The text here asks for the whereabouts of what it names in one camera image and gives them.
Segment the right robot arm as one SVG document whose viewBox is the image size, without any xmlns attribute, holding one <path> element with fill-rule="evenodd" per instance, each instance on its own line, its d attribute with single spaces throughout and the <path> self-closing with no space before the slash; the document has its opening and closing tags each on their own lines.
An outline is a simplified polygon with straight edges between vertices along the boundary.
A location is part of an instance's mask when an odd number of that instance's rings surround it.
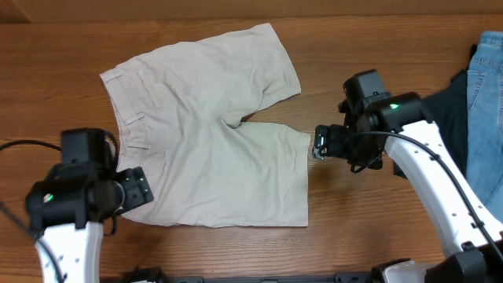
<svg viewBox="0 0 503 283">
<path fill-rule="evenodd" d="M 376 70 L 343 84 L 341 125 L 319 125 L 314 158 L 346 160 L 351 172 L 379 170 L 387 154 L 412 184 L 435 226 L 445 259 L 438 264 L 396 259 L 369 272 L 339 273 L 337 282 L 500 282 L 502 224 L 457 168 L 440 130 L 414 92 L 393 96 Z"/>
</svg>

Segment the beige shorts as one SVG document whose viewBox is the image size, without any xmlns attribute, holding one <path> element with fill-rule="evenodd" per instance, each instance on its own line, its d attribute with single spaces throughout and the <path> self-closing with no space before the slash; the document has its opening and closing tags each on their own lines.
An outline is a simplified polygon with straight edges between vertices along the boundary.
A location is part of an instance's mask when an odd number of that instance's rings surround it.
<svg viewBox="0 0 503 283">
<path fill-rule="evenodd" d="M 129 220 L 174 226 L 308 223 L 310 135 L 248 116 L 301 91 L 270 24 L 143 53 L 104 72 L 119 168 L 154 196 Z"/>
</svg>

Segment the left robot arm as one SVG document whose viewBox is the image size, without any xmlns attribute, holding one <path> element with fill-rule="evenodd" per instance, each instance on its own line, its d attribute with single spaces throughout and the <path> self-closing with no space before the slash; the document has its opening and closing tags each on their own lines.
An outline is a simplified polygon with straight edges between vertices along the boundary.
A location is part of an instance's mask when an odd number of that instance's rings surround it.
<svg viewBox="0 0 503 283">
<path fill-rule="evenodd" d="M 118 161 L 111 133 L 62 132 L 61 162 L 25 198 L 45 282 L 98 282 L 105 221 L 153 201 L 142 168 Z"/>
</svg>

